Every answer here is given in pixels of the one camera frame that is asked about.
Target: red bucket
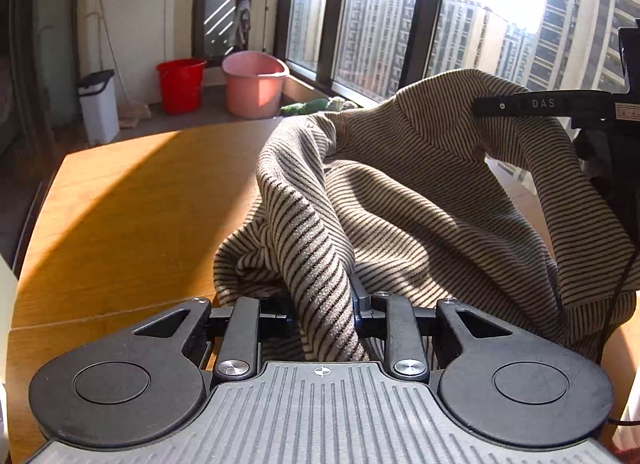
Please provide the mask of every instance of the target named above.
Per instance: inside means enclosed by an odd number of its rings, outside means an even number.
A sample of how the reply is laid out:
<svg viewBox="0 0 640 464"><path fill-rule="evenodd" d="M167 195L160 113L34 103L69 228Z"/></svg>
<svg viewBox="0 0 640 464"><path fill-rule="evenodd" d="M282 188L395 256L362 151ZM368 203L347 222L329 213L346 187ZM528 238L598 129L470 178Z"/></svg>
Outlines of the red bucket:
<svg viewBox="0 0 640 464"><path fill-rule="evenodd" d="M189 58L164 62L156 67L164 112L184 114L200 108L200 89L206 65L204 60Z"/></svg>

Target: black trash can lid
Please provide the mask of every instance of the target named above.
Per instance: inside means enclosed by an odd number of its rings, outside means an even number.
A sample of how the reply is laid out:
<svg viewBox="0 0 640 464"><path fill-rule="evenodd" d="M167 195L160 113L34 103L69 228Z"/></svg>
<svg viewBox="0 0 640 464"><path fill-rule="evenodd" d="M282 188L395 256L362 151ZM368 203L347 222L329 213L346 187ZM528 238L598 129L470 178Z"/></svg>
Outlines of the black trash can lid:
<svg viewBox="0 0 640 464"><path fill-rule="evenodd" d="M94 85L105 84L115 76L115 71L113 69L99 70L97 72L92 72L91 74L87 74L78 82L78 88L87 89Z"/></svg>

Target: small screw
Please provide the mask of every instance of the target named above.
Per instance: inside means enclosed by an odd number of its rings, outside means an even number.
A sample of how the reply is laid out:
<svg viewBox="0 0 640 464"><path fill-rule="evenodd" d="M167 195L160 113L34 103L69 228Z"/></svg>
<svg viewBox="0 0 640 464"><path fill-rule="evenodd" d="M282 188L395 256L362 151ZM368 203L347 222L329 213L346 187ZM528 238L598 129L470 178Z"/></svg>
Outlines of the small screw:
<svg viewBox="0 0 640 464"><path fill-rule="evenodd" d="M227 376L241 376L249 371L249 363L241 359L228 359L218 365L218 370Z"/></svg>
<svg viewBox="0 0 640 464"><path fill-rule="evenodd" d="M394 365L394 370L403 376L418 376L427 370L427 367L417 359L402 359Z"/></svg>

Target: gray ribbed panel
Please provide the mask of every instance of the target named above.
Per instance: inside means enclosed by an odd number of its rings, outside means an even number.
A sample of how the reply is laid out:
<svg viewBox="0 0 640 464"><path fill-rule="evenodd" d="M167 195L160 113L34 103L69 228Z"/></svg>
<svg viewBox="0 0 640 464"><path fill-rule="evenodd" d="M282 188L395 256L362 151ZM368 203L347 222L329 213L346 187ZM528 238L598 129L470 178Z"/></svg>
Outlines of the gray ribbed panel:
<svg viewBox="0 0 640 464"><path fill-rule="evenodd" d="M455 425L422 384L392 380L375 363L327 363L324 377L314 372L320 366L271 362L258 378L222 384L195 421L148 446L91 452L53 442L32 462L617 462L593 441L547 452L494 446Z"/></svg>

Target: triangular cutout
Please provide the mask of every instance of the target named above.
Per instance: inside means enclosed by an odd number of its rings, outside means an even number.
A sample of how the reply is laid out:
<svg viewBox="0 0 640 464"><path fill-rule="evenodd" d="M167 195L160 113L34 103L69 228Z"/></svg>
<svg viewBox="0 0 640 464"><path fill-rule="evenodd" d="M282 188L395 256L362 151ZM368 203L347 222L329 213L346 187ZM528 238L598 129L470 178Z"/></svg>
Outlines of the triangular cutout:
<svg viewBox="0 0 640 464"><path fill-rule="evenodd" d="M507 329L503 329L469 311L458 311L458 316L460 316L462 323L465 324L466 329L474 338L495 338L511 334Z"/></svg>
<svg viewBox="0 0 640 464"><path fill-rule="evenodd" d="M136 336L149 336L151 338L171 338L178 330L184 319L189 316L189 311L182 309L157 319L155 322L137 329Z"/></svg>

